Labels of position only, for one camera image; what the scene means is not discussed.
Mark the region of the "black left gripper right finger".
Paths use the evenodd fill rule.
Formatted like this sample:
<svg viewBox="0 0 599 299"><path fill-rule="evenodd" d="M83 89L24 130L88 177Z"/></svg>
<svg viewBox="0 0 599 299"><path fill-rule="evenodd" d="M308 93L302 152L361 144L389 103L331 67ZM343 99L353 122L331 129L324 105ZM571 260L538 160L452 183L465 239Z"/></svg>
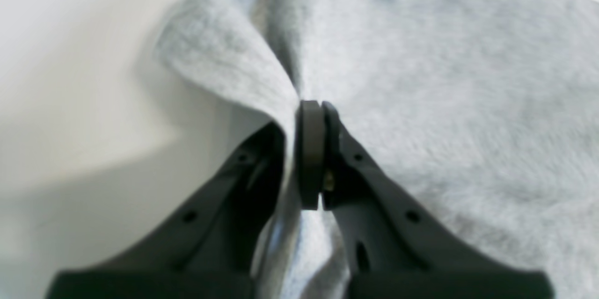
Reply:
<svg viewBox="0 0 599 299"><path fill-rule="evenodd" d="M334 105L302 101L297 118L302 208L321 204L342 233L345 299L552 299L546 275L491 259L449 232L391 180Z"/></svg>

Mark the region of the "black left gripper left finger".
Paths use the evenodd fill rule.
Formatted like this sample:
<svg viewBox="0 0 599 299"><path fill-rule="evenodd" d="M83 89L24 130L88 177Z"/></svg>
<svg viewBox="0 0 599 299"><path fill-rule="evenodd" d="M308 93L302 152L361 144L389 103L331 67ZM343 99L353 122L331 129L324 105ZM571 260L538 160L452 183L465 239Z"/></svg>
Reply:
<svg viewBox="0 0 599 299"><path fill-rule="evenodd" d="M275 209L282 163L282 131L267 124L150 234L102 263L60 272L47 297L252 299L252 259Z"/></svg>

